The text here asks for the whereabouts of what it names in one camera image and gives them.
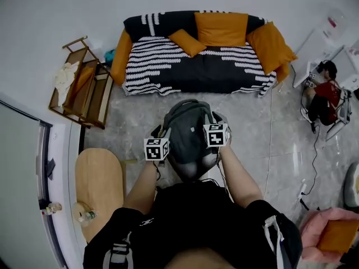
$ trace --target wooden rack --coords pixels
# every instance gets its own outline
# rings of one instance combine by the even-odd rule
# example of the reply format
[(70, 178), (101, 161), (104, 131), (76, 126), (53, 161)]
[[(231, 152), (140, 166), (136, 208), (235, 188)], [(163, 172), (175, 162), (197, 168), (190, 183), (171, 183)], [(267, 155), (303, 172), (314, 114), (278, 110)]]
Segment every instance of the wooden rack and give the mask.
[[(58, 91), (54, 89), (49, 109), (83, 126), (96, 126), (104, 129), (113, 80), (110, 72), (84, 42), (86, 38), (87, 36), (79, 38), (62, 47), (62, 49), (67, 48), (70, 51), (66, 63), (79, 62), (79, 66), (63, 105), (58, 106)], [(77, 46), (80, 44), (82, 48), (71, 49), (70, 46), (75, 47), (75, 44)], [(76, 92), (76, 85), (85, 67), (87, 70), (92, 68), (93, 73)]]

